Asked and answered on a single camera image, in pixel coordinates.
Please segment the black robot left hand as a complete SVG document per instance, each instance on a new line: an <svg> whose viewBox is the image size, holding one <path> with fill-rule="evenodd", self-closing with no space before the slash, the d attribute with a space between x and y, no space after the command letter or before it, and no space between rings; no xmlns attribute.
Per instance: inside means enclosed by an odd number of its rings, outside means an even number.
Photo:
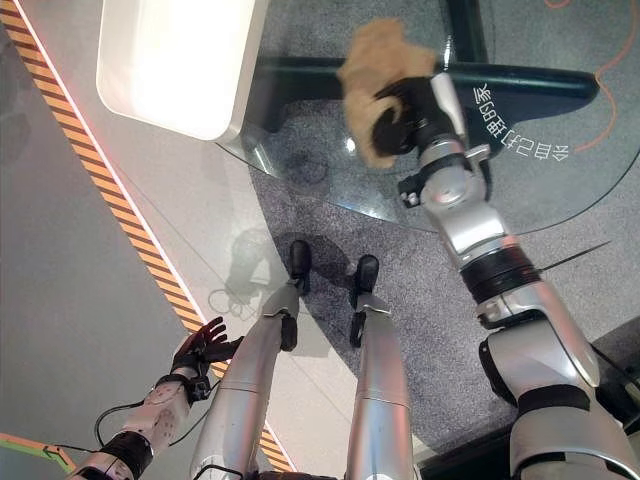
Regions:
<svg viewBox="0 0 640 480"><path fill-rule="evenodd" d="M243 336L229 340L223 318L214 318L183 341L173 356L170 373L185 378L188 373L192 378L203 376L212 363L230 360L243 340Z"/></svg>

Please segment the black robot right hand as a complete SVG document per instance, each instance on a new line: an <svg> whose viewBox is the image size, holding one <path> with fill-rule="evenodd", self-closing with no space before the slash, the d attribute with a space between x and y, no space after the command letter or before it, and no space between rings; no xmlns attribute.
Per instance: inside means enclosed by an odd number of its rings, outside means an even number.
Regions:
<svg viewBox="0 0 640 480"><path fill-rule="evenodd" d="M440 138L468 142L466 123L451 77L409 77L375 94L377 100L397 100L373 126L372 140L379 154L404 155L424 151Z"/></svg>

